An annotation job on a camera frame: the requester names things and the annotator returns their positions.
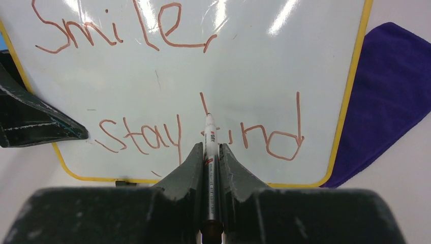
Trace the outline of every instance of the clamp jaw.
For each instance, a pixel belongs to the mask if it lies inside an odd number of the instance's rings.
[[[6,243],[200,243],[203,146],[150,188],[34,193]],[[371,191],[272,189],[220,146],[224,243],[405,243]]]

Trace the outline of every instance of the purple microfiber towel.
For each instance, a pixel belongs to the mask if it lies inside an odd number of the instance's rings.
[[[431,111],[431,44],[394,23],[364,39],[330,179],[338,187]]]

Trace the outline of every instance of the whiteboard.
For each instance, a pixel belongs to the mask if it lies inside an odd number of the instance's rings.
[[[156,182],[203,140],[272,186],[332,172],[367,0],[3,0],[27,87],[84,125],[54,144],[82,180]]]

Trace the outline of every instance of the white marker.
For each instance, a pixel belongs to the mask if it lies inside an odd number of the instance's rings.
[[[214,119],[209,113],[205,119],[205,130],[204,130],[204,159],[208,160],[209,156],[217,155],[219,156],[219,144],[217,143],[217,131],[216,125],[214,124]]]
[[[203,186],[201,206],[202,243],[222,243],[223,224],[219,190],[219,144],[214,119],[209,113],[204,130]]]

